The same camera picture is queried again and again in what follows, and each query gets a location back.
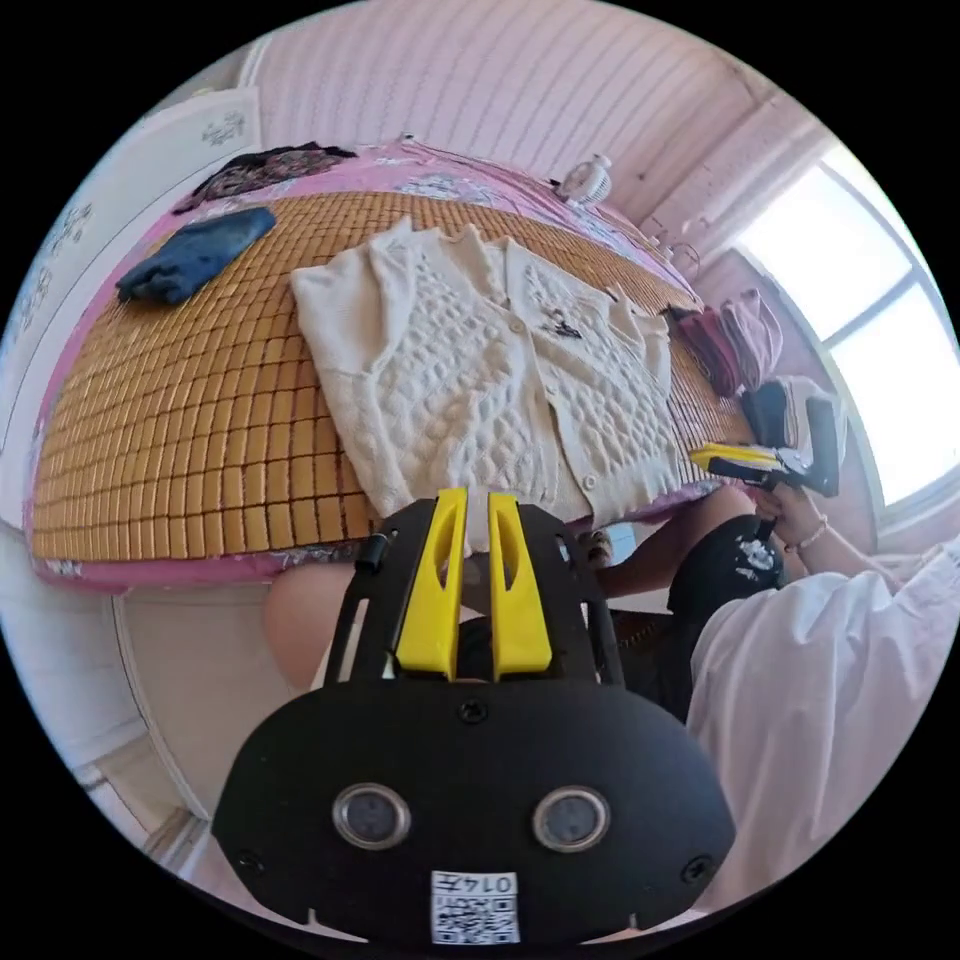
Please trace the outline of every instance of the bamboo sleeping mat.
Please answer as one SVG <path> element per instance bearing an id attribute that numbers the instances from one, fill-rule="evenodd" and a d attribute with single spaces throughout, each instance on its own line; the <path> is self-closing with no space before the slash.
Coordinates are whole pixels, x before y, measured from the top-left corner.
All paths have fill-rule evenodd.
<path id="1" fill-rule="evenodd" d="M 486 207 L 396 193 L 270 204 L 277 225 L 186 303 L 116 298 L 94 322 L 52 412 L 37 464 L 32 549 L 41 559 L 200 559 L 367 535 L 376 523 L 343 454 L 297 328 L 288 275 L 409 214 L 417 229 L 474 223 L 650 312 L 688 305 L 604 247 Z M 738 406 L 671 346 L 681 450 L 749 442 Z M 684 464 L 684 482 L 704 474 Z"/>

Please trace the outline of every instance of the window frame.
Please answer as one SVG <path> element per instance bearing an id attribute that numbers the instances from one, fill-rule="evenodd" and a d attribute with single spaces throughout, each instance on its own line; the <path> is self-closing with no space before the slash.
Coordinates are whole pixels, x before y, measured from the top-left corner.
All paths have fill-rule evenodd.
<path id="1" fill-rule="evenodd" d="M 937 288 L 936 283 L 934 283 L 929 268 L 917 257 L 893 224 L 891 224 L 870 200 L 847 180 L 846 177 L 834 170 L 825 159 L 821 158 L 811 167 L 811 170 L 819 170 L 823 173 L 870 215 L 871 219 L 884 231 L 907 259 L 910 264 L 910 269 L 907 273 L 893 284 L 886 293 L 878 297 L 873 303 L 857 314 L 857 316 L 848 320 L 839 330 L 834 331 L 829 337 L 821 339 L 814 331 L 810 321 L 807 320 L 787 291 L 777 282 L 776 277 L 767 271 L 763 263 L 739 241 L 734 243 L 734 250 L 743 257 L 752 270 L 758 273 L 764 281 L 776 291 L 790 319 L 797 324 L 798 328 L 803 332 L 805 339 L 813 347 L 834 389 L 843 400 L 850 417 L 852 432 L 857 441 L 857 445 L 860 447 L 862 460 L 866 467 L 867 483 L 873 501 L 872 508 L 876 521 L 877 536 L 880 538 L 889 532 L 892 527 L 903 526 L 921 520 L 923 517 L 943 509 L 946 502 L 960 498 L 960 465 L 948 470 L 943 476 L 921 487 L 921 489 L 909 496 L 887 505 L 884 502 L 880 473 L 877 469 L 876 460 L 873 456 L 873 448 L 870 445 L 866 428 L 864 427 L 857 404 L 847 387 L 846 381 L 840 373 L 837 364 L 834 362 L 832 351 L 838 344 L 866 327 L 883 310 L 899 300 L 900 297 L 914 286 L 919 286 L 933 305 L 934 311 L 946 330 L 947 337 L 953 346 L 958 364 L 960 364 L 960 345 L 958 345 L 957 337 L 954 334 L 953 325 L 950 323 L 947 306 L 944 303 L 940 290 Z"/>

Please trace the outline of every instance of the pink bedsheet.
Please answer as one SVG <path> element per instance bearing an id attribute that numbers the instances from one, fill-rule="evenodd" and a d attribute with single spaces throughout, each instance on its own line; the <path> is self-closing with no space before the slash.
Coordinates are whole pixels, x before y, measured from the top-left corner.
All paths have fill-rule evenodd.
<path id="1" fill-rule="evenodd" d="M 533 180 L 501 164 L 461 157 L 413 141 L 369 147 L 358 152 L 358 157 L 345 160 L 332 170 L 312 177 L 288 181 L 239 197 L 211 201 L 182 216 L 165 214 L 117 264 L 81 314 L 57 361 L 40 405 L 27 472 L 28 489 L 24 496 L 24 529 L 28 539 L 32 532 L 34 474 L 45 425 L 87 332 L 114 296 L 116 281 L 142 260 L 157 242 L 187 223 L 220 216 L 242 207 L 268 203 L 280 197 L 349 191 L 413 193 L 492 207 L 570 230 L 609 247 L 672 283 L 679 291 L 696 298 L 686 280 L 669 264 L 651 254 L 641 243 L 636 227 L 614 210 L 602 205 L 592 209 L 568 207 L 554 195 L 547 183 Z M 660 522 L 680 504 L 699 499 L 716 486 L 713 481 L 705 481 L 684 487 L 624 519 Z M 589 518 L 585 518 L 578 526 L 581 525 L 584 528 L 589 527 Z M 350 561 L 354 558 L 356 546 L 355 543 L 323 544 L 205 560 L 150 560 L 129 563 L 35 560 L 34 565 L 38 575 L 44 579 L 58 583 L 63 583 L 66 579 L 78 587 L 122 593 L 131 587 L 146 585 L 262 582 L 290 566 L 307 561 Z"/>

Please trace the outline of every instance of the white shirt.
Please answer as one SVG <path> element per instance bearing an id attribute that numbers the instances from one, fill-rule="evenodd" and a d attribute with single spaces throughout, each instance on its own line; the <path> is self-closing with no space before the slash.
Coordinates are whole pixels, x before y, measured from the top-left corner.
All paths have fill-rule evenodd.
<path id="1" fill-rule="evenodd" d="M 687 726 L 737 839 L 698 908 L 792 873 L 856 813 L 920 719 L 958 621 L 960 537 L 895 594 L 878 573 L 825 573 L 714 614 L 694 651 Z"/>

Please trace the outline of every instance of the white fan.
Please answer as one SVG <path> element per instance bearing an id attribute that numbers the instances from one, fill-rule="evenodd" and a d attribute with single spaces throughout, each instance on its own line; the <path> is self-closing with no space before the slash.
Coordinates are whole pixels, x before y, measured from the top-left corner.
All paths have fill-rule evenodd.
<path id="1" fill-rule="evenodd" d="M 595 153 L 592 160 L 578 164 L 557 188 L 557 196 L 566 203 L 599 203 L 610 194 L 610 161 Z"/>

